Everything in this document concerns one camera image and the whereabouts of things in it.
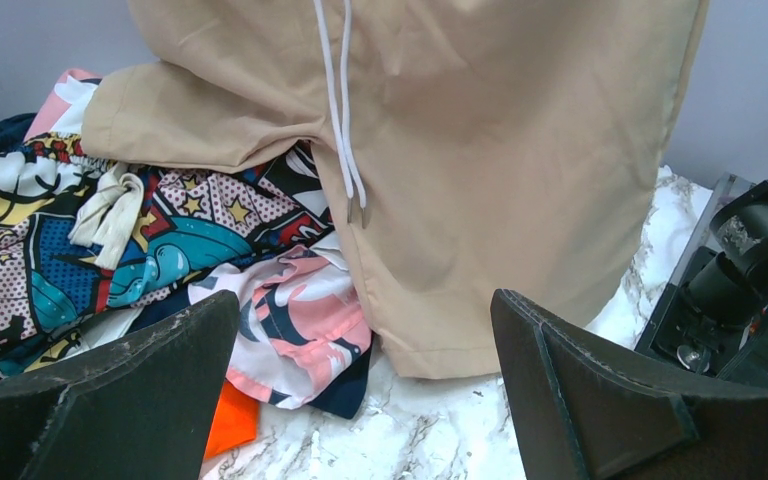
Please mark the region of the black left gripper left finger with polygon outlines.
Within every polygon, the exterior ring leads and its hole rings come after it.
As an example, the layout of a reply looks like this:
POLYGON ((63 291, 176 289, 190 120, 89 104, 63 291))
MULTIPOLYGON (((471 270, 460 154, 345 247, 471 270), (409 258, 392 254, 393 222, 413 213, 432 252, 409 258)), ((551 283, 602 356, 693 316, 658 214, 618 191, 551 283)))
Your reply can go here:
POLYGON ((195 479, 239 320, 220 291, 0 381, 0 479, 195 479))

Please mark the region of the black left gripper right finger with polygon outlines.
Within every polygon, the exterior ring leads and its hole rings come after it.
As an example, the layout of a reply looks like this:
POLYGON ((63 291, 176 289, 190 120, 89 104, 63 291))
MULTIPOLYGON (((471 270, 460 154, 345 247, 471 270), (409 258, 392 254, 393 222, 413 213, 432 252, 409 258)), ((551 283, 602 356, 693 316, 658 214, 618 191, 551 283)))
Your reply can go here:
POLYGON ((646 357, 499 289, 491 322, 530 479, 768 479, 768 389, 646 357))

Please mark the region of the orange mesh shorts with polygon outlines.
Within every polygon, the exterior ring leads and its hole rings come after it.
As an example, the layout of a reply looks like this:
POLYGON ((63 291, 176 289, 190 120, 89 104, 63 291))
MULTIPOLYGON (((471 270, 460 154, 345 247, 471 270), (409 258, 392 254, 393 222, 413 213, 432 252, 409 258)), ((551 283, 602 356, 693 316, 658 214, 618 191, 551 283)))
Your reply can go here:
POLYGON ((203 460, 253 442, 257 437, 260 403, 223 383, 208 435, 203 460))

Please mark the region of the beige shorts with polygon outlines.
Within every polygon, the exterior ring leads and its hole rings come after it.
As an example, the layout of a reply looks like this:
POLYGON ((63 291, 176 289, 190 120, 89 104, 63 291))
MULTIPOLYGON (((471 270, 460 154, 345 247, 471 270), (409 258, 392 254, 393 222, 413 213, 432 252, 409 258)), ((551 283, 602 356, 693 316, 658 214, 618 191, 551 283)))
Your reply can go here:
POLYGON ((704 1, 133 1, 97 157, 241 171, 306 140, 403 377, 494 374, 513 289, 578 325, 639 248, 704 1))

